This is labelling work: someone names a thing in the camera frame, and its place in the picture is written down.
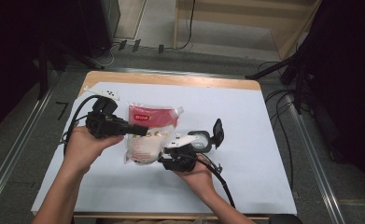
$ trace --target white plastic component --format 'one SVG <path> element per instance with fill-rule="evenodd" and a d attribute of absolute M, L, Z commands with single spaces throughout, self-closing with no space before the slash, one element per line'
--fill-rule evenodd
<path fill-rule="evenodd" d="M 198 133 L 198 134 L 195 134 L 194 136 L 197 136 L 197 140 L 195 140 L 191 143 L 194 148 L 203 149 L 208 146 L 208 139 L 206 138 L 205 135 Z"/>
<path fill-rule="evenodd" d="M 183 147 L 193 141 L 199 139 L 199 136 L 195 135 L 186 135 L 183 137 L 177 137 L 176 139 L 172 140 L 171 142 L 167 143 L 165 147 L 173 148 L 173 147 Z"/>
<path fill-rule="evenodd" d="M 86 86 L 84 88 L 84 91 L 88 91 L 88 92 L 94 93 L 96 95 L 101 95 L 101 96 L 104 96 L 104 97 L 107 97 L 107 98 L 110 98 L 110 99 L 113 99 L 113 100 L 116 100 L 116 101 L 119 100 L 119 95 L 116 91 L 96 90 L 96 89 L 93 89 L 93 88 L 89 88 L 88 86 Z"/>

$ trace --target electronic device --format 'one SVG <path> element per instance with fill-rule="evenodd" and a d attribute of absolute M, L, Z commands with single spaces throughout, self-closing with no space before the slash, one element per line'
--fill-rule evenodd
<path fill-rule="evenodd" d="M 113 115 L 118 105 L 110 98 L 100 96 L 86 117 L 86 127 L 95 138 L 103 138 L 111 135 L 147 135 L 148 127 L 131 125 L 126 120 Z"/>
<path fill-rule="evenodd" d="M 213 128 L 213 136 L 210 137 L 207 131 L 192 131 L 184 137 L 178 136 L 165 145 L 163 154 L 169 155 L 171 158 L 160 156 L 158 162 L 161 162 L 166 170 L 178 172 L 190 172 L 194 169 L 196 161 L 198 161 L 197 153 L 207 153 L 211 150 L 212 145 L 216 148 L 220 146 L 224 138 L 222 121 L 217 119 Z M 213 168 L 217 172 L 221 172 L 222 168 L 216 167 L 211 162 Z"/>
<path fill-rule="evenodd" d="M 101 96 L 104 96 L 104 97 L 107 97 L 107 98 L 110 98 L 110 99 L 113 99 L 113 100 L 116 100 L 118 101 L 119 100 L 119 95 L 116 91 L 102 91 L 102 90 L 96 90 L 94 88 L 89 88 L 88 86 L 85 86 L 83 88 L 84 91 L 88 91 L 88 92 L 91 92 L 91 93 L 94 93 L 96 95 L 101 95 Z"/>

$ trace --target white tabletop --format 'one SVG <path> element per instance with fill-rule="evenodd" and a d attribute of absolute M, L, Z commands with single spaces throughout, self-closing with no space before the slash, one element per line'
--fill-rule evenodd
<path fill-rule="evenodd" d="M 207 154 L 223 167 L 237 210 L 244 214 L 297 214 L 287 176 L 274 139 L 269 116 L 259 90 L 101 82 L 98 90 L 117 91 L 115 114 L 127 119 L 127 104 L 182 106 L 177 133 L 204 130 L 212 133 L 221 119 L 225 139 Z M 72 109 L 92 93 L 84 92 Z M 91 111 L 95 100 L 80 115 Z M 85 175 L 75 211 L 80 214 L 210 214 L 211 211 L 173 172 L 160 163 L 124 163 L 125 143 L 106 149 Z M 50 163 L 32 211 L 42 204 L 63 160 L 59 146 Z M 228 201 L 214 177 L 218 193 Z"/>

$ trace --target person's left hand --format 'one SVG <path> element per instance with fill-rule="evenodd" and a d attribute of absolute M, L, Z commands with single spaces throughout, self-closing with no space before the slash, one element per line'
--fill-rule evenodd
<path fill-rule="evenodd" d="M 65 151 L 63 167 L 70 172 L 84 175 L 104 149 L 116 145 L 123 138 L 123 135 L 119 135 L 97 139 L 89 133 L 85 126 L 76 127 L 71 133 Z"/>

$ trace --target black plastic component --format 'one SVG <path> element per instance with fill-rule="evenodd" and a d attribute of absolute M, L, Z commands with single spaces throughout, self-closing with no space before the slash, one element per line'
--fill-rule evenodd
<path fill-rule="evenodd" d="M 223 132 L 222 120 L 217 119 L 214 128 L 212 129 L 214 136 L 211 138 L 212 143 L 215 144 L 215 148 L 218 148 L 225 138 L 225 133 Z"/>
<path fill-rule="evenodd" d="M 159 45 L 159 53 L 163 53 L 164 52 L 164 45 Z"/>
<path fill-rule="evenodd" d="M 89 112 L 86 118 L 86 127 L 95 138 L 126 133 L 147 135 L 148 127 L 131 125 L 126 120 L 113 115 L 116 108 L 118 108 L 116 102 L 106 97 L 99 97 L 94 103 L 92 112 Z"/>
<path fill-rule="evenodd" d="M 177 148 L 165 148 L 165 154 L 170 154 L 172 159 L 160 157 L 161 162 L 166 170 L 178 172 L 190 172 L 196 166 L 197 155 L 191 144 Z"/>
<path fill-rule="evenodd" d="M 121 41 L 120 46 L 119 46 L 119 50 L 123 50 L 124 48 L 126 48 L 126 44 L 127 44 L 127 40 Z"/>
<path fill-rule="evenodd" d="M 192 131 L 189 132 L 188 135 L 201 135 L 205 137 L 208 141 L 208 144 L 204 148 L 197 148 L 193 146 L 193 149 L 195 152 L 199 153 L 206 153 L 211 150 L 212 145 L 215 145 L 215 148 L 218 148 L 220 144 L 223 142 L 223 139 L 225 137 L 225 133 L 223 132 L 222 128 L 222 121 L 220 119 L 217 119 L 217 122 L 215 122 L 214 128 L 213 128 L 213 136 L 210 137 L 209 133 L 206 131 Z"/>
<path fill-rule="evenodd" d="M 135 40 L 135 43 L 133 44 L 133 52 L 137 52 L 139 49 L 139 44 L 141 43 L 141 39 Z"/>

